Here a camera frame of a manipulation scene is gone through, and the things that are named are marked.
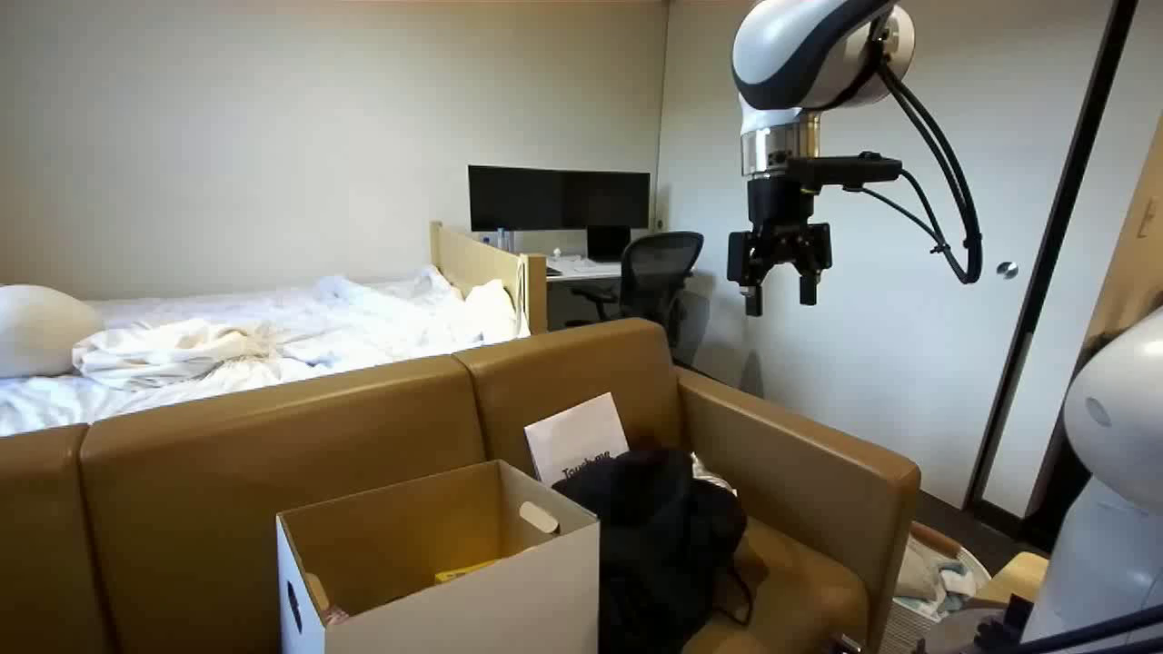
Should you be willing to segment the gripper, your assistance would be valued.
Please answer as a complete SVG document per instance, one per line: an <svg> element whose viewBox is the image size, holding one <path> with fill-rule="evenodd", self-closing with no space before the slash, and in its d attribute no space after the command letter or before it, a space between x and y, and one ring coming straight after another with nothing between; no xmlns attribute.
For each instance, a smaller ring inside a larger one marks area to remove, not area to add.
<svg viewBox="0 0 1163 654"><path fill-rule="evenodd" d="M727 279L740 285L748 317L763 315L761 285L777 265L799 273L799 303L816 306L820 273L832 266L829 223L811 223L816 192L789 175L747 182L748 232L728 240Z"/></svg>

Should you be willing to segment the white cardboard box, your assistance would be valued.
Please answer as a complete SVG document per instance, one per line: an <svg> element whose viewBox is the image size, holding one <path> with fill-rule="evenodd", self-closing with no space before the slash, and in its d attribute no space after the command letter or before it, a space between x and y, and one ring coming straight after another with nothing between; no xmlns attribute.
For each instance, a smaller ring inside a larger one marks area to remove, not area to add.
<svg viewBox="0 0 1163 654"><path fill-rule="evenodd" d="M274 533L283 654L597 654L600 525L506 462L284 510Z"/></svg>

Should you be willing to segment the black office chair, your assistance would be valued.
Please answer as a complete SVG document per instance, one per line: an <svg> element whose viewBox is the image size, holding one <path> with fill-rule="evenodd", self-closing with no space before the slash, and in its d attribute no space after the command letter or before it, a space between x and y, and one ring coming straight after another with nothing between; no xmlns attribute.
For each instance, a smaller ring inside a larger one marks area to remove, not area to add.
<svg viewBox="0 0 1163 654"><path fill-rule="evenodd" d="M592 303L597 322L638 318L659 324L668 344L680 343L682 291L701 256L702 234L666 232L632 241L622 253L616 290L597 285L571 289L571 294Z"/></svg>

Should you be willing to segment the black laptop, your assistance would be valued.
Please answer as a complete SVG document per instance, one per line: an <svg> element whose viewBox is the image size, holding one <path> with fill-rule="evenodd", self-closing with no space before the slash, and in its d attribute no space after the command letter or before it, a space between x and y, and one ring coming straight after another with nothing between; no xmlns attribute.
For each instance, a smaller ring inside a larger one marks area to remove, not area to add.
<svg viewBox="0 0 1163 654"><path fill-rule="evenodd" d="M590 226L586 228L586 258L595 263L619 263L632 243L632 228Z"/></svg>

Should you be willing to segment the white desk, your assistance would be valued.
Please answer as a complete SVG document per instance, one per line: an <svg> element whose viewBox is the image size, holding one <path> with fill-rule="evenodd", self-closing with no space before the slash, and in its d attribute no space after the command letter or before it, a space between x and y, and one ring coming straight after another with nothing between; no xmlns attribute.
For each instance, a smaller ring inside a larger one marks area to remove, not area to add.
<svg viewBox="0 0 1163 654"><path fill-rule="evenodd" d="M547 277L548 330L565 330L568 322L595 322L594 303L573 291L598 289L616 292L621 286L621 264L598 263L579 255L549 257L547 268L557 272Z"/></svg>

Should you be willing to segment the white paper bag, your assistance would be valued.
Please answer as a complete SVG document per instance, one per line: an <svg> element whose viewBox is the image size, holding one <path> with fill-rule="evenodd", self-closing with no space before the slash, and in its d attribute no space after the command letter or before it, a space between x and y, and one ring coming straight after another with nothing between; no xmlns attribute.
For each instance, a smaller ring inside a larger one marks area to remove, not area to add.
<svg viewBox="0 0 1163 654"><path fill-rule="evenodd" d="M629 443L613 394L582 401L525 427L536 477L552 486L591 462L622 456Z"/></svg>

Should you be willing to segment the row of monitors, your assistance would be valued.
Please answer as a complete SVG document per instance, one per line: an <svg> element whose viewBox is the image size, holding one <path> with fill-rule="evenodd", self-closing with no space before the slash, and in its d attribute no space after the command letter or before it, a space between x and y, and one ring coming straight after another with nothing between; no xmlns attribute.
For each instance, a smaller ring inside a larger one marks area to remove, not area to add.
<svg viewBox="0 0 1163 654"><path fill-rule="evenodd" d="M469 165L473 232L645 229L651 175Z"/></svg>

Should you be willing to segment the black bag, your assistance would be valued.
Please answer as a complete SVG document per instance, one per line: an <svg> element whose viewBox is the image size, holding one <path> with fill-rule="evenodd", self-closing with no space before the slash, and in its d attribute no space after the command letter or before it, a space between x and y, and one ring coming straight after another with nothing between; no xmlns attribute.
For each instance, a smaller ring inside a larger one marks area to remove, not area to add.
<svg viewBox="0 0 1163 654"><path fill-rule="evenodd" d="M688 452L602 455L552 488L600 525L599 654L682 654L715 614L750 625L744 510Z"/></svg>

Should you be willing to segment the laundry basket with clothes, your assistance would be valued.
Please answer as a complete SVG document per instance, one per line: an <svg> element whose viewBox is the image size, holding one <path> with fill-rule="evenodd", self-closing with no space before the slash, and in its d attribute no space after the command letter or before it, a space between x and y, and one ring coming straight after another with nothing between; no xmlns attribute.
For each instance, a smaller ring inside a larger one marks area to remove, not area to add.
<svg viewBox="0 0 1163 654"><path fill-rule="evenodd" d="M986 567L939 529L909 524L880 654L909 654L948 614L959 612L991 580Z"/></svg>

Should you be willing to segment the wooden wardrobe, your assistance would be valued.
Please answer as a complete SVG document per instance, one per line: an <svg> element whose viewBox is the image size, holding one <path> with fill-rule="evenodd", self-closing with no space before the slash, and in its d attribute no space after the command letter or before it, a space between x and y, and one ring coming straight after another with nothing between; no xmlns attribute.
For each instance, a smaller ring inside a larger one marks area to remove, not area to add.
<svg viewBox="0 0 1163 654"><path fill-rule="evenodd" d="M1163 115L1083 341L1100 348L1163 305Z"/></svg>

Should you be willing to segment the yellow item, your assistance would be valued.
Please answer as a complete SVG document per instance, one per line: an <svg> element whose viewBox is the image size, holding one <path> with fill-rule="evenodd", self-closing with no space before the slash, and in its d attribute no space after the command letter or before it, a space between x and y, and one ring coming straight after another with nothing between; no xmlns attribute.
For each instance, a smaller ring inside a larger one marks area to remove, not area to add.
<svg viewBox="0 0 1163 654"><path fill-rule="evenodd" d="M445 569L442 571L437 571L435 575L433 575L433 582L435 582L436 584L444 584L452 582L454 580L461 580L462 577L465 577L469 574L473 574L481 569L486 569L490 566L494 566L498 561L499 559L491 559L481 561L473 566L464 566L454 569Z"/></svg>

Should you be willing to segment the wooden bed with white sheets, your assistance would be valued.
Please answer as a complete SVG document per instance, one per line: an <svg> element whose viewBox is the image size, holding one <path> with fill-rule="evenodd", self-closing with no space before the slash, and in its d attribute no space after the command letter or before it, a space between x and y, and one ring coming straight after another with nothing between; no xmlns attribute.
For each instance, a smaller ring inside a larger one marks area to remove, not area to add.
<svg viewBox="0 0 1163 654"><path fill-rule="evenodd" d="M195 318L267 322L277 348L142 391L105 388L74 369L0 378L0 439L528 337L547 328L547 272L544 256L431 223L431 260L395 279L324 276L259 292L83 301L104 318L104 330Z"/></svg>

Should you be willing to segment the tan leather sofa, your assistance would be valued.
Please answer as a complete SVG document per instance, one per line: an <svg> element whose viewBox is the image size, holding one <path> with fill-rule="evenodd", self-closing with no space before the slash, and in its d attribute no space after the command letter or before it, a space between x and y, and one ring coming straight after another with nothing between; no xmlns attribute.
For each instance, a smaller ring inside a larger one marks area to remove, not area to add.
<svg viewBox="0 0 1163 654"><path fill-rule="evenodd" d="M273 654L274 513L500 458L611 392L629 443L739 489L748 628L684 654L877 651L918 465L682 369L640 319L0 438L0 654Z"/></svg>

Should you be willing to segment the crumpled cream blanket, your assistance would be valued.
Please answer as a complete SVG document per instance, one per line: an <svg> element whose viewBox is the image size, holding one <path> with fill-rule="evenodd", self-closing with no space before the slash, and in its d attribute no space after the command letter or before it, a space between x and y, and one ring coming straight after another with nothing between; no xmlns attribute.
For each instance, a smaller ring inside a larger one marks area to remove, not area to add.
<svg viewBox="0 0 1163 654"><path fill-rule="evenodd" d="M277 351L267 322L130 324L83 339L72 348L74 371L119 391L142 391L195 381L224 362L266 358Z"/></svg>

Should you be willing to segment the white pillow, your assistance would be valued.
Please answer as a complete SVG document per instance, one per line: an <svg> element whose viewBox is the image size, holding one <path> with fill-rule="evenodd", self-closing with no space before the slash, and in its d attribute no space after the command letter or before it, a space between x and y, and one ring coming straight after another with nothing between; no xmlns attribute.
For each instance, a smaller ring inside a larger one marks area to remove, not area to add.
<svg viewBox="0 0 1163 654"><path fill-rule="evenodd" d="M69 375L74 344L104 330L88 303L55 289L0 285L0 378Z"/></svg>

